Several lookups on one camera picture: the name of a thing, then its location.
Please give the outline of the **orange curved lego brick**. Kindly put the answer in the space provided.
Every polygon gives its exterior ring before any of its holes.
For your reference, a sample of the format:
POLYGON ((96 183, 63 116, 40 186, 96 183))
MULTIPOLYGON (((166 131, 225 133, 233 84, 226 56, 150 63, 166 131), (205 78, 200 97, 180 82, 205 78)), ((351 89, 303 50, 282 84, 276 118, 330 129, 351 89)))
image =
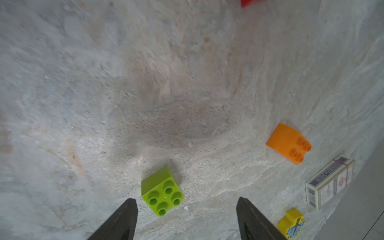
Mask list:
POLYGON ((300 132, 282 123, 278 124, 266 145, 296 165, 302 163, 306 153, 312 150, 312 144, 300 132))

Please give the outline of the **lime lego brick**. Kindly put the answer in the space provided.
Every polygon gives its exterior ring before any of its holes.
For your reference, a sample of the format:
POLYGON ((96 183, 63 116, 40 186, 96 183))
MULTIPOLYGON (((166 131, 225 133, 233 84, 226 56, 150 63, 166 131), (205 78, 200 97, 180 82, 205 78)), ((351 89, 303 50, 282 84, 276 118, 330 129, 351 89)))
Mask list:
POLYGON ((168 166, 141 182, 141 194, 142 199, 158 217, 164 217, 185 199, 168 166))

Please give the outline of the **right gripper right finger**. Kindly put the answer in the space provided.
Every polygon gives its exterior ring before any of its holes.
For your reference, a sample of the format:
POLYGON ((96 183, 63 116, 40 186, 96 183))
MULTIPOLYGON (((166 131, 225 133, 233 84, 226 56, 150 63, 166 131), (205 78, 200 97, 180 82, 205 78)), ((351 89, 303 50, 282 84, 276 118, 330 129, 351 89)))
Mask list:
POLYGON ((286 240, 248 199, 240 197, 236 211, 242 240, 286 240))

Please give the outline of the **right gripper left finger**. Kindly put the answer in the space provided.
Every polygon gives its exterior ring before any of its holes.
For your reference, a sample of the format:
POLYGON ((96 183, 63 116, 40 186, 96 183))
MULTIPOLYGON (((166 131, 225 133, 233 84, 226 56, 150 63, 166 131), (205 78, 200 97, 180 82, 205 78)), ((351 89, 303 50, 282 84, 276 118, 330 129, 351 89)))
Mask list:
POLYGON ((137 219, 137 202, 127 199, 88 240, 132 240, 137 219))

